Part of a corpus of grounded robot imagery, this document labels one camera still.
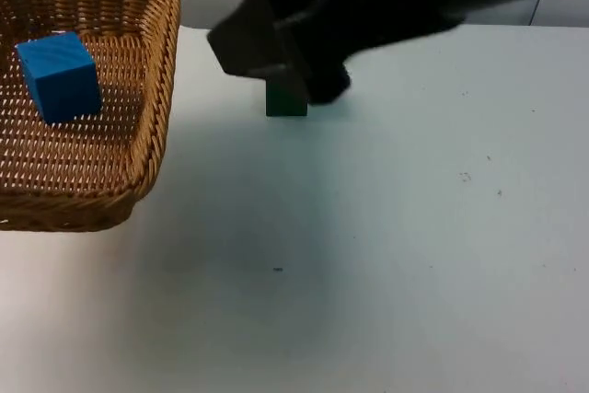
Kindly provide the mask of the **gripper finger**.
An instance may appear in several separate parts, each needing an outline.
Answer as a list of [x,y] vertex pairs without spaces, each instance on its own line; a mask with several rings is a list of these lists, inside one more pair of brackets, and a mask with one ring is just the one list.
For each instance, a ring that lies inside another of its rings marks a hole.
[[313,101],[312,71],[301,43],[295,36],[295,28],[308,21],[315,13],[314,6],[294,9],[290,6],[276,6],[274,8],[274,35],[283,53],[284,62],[297,95],[306,101]]
[[269,78],[286,69],[273,21],[268,0],[242,0],[208,32],[207,40],[226,74]]

